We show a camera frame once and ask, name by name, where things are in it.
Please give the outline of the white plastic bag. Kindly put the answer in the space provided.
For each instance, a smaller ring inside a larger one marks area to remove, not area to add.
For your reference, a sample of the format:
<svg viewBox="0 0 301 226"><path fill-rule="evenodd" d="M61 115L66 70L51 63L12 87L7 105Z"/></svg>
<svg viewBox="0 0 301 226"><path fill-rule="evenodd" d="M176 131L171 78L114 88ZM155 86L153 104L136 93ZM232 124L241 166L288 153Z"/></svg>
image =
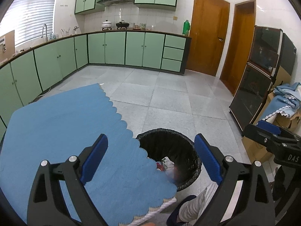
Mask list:
<svg viewBox="0 0 301 226"><path fill-rule="evenodd" d="M169 159L169 157L164 157L162 160L161 160L161 164L163 165L164 167L164 171L165 173L171 177L171 178L174 178L174 162L171 161Z"/></svg>

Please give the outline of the red paper cup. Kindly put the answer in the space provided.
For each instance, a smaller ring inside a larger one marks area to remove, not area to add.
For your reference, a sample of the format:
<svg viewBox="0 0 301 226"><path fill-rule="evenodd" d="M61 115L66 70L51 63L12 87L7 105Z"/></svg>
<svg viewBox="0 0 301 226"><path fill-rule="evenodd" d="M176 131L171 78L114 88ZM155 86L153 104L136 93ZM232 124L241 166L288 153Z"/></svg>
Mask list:
<svg viewBox="0 0 301 226"><path fill-rule="evenodd" d="M156 165L157 165L157 170L159 170L159 171L165 171L164 166L160 162L157 162Z"/></svg>

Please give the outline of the black trash bin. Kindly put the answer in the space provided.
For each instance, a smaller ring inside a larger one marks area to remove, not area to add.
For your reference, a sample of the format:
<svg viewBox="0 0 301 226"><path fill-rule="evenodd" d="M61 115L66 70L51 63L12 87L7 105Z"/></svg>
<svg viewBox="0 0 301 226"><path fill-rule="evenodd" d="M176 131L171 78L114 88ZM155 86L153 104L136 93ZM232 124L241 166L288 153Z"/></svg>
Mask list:
<svg viewBox="0 0 301 226"><path fill-rule="evenodd" d="M194 143L184 134L170 129L153 129L137 135L140 147L156 162L168 157L176 167L174 184L182 191L194 183L201 173L201 160Z"/></svg>

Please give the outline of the green lower kitchen cabinets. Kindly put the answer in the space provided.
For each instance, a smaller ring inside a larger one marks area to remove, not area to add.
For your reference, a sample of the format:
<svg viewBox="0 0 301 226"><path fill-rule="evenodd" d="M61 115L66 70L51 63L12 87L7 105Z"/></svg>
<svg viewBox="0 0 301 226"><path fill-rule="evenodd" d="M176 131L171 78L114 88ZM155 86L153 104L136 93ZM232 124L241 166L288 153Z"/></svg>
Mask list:
<svg viewBox="0 0 301 226"><path fill-rule="evenodd" d="M12 114L88 64L184 74L191 38L151 31L103 31L60 38L1 63L1 135Z"/></svg>

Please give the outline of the kitchen faucet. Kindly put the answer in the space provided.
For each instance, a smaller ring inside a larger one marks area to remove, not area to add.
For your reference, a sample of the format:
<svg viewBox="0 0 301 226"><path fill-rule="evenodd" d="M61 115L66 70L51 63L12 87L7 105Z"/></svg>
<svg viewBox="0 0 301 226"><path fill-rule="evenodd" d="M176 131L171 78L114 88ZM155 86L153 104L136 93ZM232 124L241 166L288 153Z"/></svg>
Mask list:
<svg viewBox="0 0 301 226"><path fill-rule="evenodd" d="M47 40L47 24L44 24L42 27L42 33L41 33L41 38L46 37Z"/></svg>

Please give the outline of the cardboard box on floor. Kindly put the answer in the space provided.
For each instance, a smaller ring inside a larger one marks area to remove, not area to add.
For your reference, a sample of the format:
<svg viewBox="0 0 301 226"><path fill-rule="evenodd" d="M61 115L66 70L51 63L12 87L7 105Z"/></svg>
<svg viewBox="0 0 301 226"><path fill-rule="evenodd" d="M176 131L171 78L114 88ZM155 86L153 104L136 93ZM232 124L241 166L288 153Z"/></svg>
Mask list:
<svg viewBox="0 0 301 226"><path fill-rule="evenodd" d="M300 110L298 110L291 118L286 118L279 114L273 123L259 121L259 126L248 124L246 127L247 136L242 137L242 143L249 157L250 162L256 160L264 163L272 157L272 153L266 149L273 135L281 134L282 129L288 132L294 132L300 124Z"/></svg>

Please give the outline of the blue cloth pile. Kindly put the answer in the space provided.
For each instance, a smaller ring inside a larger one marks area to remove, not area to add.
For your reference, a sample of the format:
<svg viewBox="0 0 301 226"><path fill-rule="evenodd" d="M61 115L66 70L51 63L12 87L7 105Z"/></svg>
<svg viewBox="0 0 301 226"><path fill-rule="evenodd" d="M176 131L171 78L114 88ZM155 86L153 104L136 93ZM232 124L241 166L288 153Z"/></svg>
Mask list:
<svg viewBox="0 0 301 226"><path fill-rule="evenodd" d="M300 109L300 82L279 85L274 88L273 94L273 99L259 120L267 121L278 114L291 118Z"/></svg>

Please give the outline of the person's shoe and trouser leg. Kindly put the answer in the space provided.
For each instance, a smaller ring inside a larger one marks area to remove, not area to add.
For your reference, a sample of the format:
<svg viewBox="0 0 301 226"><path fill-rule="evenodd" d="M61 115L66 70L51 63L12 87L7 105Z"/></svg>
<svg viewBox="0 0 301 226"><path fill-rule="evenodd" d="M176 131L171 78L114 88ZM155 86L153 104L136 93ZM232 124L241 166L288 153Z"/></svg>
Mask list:
<svg viewBox="0 0 301 226"><path fill-rule="evenodd" d="M182 200L166 221L166 225L190 225L197 220L210 204L216 190L217 183L208 185L198 196L189 195Z"/></svg>

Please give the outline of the black glass cabinet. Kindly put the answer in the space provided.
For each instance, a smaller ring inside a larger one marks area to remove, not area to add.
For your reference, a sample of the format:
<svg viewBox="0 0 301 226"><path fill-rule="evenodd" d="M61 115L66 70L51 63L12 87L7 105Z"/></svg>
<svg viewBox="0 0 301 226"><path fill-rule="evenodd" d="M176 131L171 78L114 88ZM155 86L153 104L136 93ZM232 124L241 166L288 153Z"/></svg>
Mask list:
<svg viewBox="0 0 301 226"><path fill-rule="evenodd" d="M296 55L297 48L282 29L255 26L249 58L229 106L240 132L259 119L272 88L290 83Z"/></svg>

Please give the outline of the blue tablecloth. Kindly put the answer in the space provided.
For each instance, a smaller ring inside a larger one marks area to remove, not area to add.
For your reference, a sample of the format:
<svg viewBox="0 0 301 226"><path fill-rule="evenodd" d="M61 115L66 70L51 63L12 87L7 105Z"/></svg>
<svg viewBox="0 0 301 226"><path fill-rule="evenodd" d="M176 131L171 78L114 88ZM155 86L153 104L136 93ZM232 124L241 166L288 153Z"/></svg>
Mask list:
<svg viewBox="0 0 301 226"><path fill-rule="evenodd" d="M100 85L93 84L12 114L1 151L1 189L22 221L41 161L64 162L101 134L108 149L85 189L107 224L130 224L175 201L176 186L148 158Z"/></svg>

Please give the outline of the brown wooden door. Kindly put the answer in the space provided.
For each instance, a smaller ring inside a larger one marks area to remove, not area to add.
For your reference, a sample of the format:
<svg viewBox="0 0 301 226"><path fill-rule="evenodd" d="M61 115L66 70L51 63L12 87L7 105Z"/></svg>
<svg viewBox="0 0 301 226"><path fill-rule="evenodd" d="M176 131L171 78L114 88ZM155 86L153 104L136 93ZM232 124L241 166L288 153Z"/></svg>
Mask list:
<svg viewBox="0 0 301 226"><path fill-rule="evenodd" d="M229 24L230 3L194 0L187 69L215 76Z"/></svg>

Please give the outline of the green bottle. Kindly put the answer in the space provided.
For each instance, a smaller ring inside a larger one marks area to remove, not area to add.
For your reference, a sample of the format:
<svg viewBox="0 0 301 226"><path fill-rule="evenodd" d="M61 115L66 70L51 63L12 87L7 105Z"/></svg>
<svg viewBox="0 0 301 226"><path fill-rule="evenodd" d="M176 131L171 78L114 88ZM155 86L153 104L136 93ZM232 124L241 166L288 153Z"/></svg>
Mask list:
<svg viewBox="0 0 301 226"><path fill-rule="evenodd" d="M185 22L183 23L182 34L184 36L188 36L189 35L189 31L190 31L190 23L189 23L188 20L185 20Z"/></svg>

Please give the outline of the cardboard box on counter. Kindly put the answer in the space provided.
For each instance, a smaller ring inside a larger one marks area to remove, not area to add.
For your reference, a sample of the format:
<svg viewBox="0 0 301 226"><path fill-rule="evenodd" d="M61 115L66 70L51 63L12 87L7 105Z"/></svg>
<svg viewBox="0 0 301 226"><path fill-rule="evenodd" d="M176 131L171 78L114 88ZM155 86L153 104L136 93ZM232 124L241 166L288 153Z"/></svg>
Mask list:
<svg viewBox="0 0 301 226"><path fill-rule="evenodd" d="M4 63L15 54L15 31L1 36L0 62Z"/></svg>

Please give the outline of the black wok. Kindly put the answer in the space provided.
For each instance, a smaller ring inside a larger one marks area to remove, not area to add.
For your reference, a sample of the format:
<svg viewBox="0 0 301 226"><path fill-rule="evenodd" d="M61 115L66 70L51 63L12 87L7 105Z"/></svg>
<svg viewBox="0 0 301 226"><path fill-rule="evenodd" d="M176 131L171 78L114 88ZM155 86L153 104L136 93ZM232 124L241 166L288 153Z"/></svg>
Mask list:
<svg viewBox="0 0 301 226"><path fill-rule="evenodd" d="M115 25L118 30L127 30L130 24L125 21L120 21L117 22Z"/></svg>

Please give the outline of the window blinds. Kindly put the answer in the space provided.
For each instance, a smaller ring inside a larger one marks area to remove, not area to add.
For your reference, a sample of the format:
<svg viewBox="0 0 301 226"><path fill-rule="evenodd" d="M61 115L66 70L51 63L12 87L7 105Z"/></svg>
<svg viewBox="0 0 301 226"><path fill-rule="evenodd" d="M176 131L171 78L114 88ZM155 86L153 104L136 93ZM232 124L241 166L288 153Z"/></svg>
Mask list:
<svg viewBox="0 0 301 226"><path fill-rule="evenodd" d="M14 0L1 21L1 35L15 31L15 45L41 37L42 27L53 32L55 0Z"/></svg>

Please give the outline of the white cooking pot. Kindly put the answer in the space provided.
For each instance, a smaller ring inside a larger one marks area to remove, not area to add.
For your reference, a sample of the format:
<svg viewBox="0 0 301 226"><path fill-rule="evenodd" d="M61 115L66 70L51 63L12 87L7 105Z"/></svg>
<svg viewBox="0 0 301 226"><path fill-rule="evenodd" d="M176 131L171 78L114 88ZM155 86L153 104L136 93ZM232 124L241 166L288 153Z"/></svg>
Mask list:
<svg viewBox="0 0 301 226"><path fill-rule="evenodd" d="M105 20L104 22L102 22L102 30L112 30L112 22Z"/></svg>

